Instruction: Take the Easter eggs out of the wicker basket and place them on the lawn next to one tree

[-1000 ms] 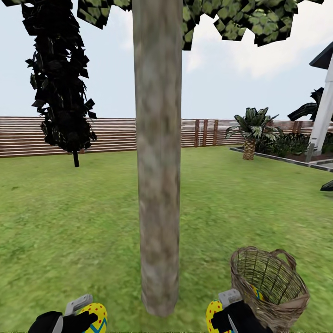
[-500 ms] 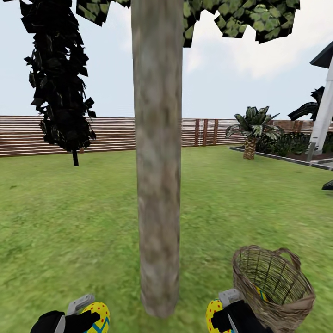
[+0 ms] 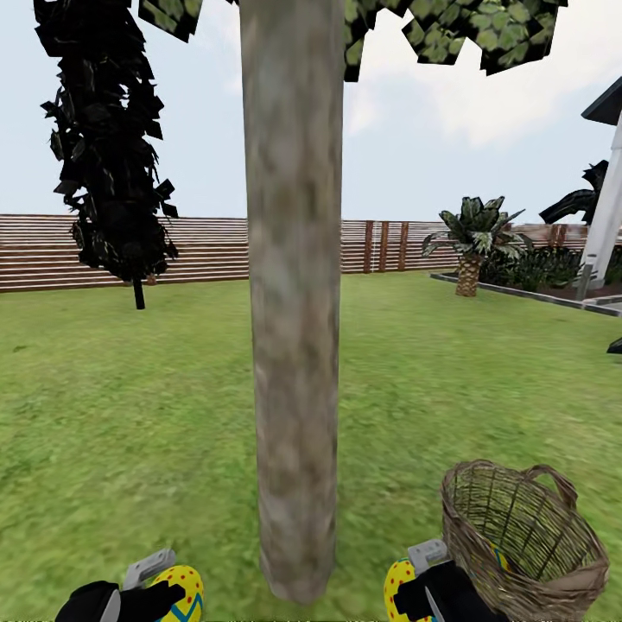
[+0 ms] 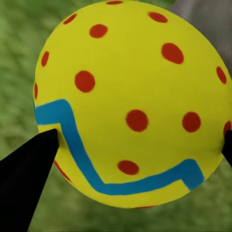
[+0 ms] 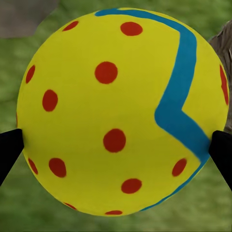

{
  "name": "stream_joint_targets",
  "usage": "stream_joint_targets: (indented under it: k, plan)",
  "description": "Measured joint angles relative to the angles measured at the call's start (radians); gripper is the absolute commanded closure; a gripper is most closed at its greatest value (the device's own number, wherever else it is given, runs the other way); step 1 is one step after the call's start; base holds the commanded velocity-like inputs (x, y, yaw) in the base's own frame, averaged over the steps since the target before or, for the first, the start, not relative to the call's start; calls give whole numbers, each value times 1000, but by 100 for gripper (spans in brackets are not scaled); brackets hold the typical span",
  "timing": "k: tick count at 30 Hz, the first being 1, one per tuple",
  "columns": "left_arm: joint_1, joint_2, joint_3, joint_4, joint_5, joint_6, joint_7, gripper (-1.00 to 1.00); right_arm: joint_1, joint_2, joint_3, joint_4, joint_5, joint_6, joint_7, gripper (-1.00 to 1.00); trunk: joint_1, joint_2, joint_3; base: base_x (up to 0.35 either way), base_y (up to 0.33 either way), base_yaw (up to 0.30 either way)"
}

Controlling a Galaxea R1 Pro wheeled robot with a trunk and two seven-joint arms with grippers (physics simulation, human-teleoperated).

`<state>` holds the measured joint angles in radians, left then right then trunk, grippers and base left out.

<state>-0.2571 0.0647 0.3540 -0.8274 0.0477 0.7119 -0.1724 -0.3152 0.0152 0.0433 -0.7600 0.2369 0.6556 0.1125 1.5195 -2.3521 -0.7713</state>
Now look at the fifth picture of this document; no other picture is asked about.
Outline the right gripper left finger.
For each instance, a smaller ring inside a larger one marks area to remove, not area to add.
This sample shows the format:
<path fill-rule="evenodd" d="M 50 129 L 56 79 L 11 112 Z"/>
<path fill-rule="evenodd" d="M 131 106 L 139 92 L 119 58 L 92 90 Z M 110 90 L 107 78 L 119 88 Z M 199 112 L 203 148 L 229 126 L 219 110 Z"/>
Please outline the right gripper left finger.
<path fill-rule="evenodd" d="M 0 186 L 24 148 L 22 130 L 0 134 Z"/>

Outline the wicker basket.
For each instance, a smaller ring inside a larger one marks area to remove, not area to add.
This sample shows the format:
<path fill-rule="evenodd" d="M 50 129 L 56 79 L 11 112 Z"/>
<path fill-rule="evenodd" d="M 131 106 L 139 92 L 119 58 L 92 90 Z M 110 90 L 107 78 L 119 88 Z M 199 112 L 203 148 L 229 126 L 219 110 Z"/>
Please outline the wicker basket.
<path fill-rule="evenodd" d="M 232 134 L 232 18 L 229 22 L 223 24 L 218 33 L 207 42 L 218 55 L 227 76 L 230 100 L 227 121 L 223 131 Z"/>

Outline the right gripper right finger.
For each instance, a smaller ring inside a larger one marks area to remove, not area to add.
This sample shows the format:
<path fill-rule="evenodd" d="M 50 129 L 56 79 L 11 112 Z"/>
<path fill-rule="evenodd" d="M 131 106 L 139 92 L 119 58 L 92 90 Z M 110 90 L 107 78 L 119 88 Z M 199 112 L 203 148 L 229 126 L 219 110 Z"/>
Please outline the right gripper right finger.
<path fill-rule="evenodd" d="M 219 130 L 213 132 L 208 153 L 232 191 L 232 134 Z"/>

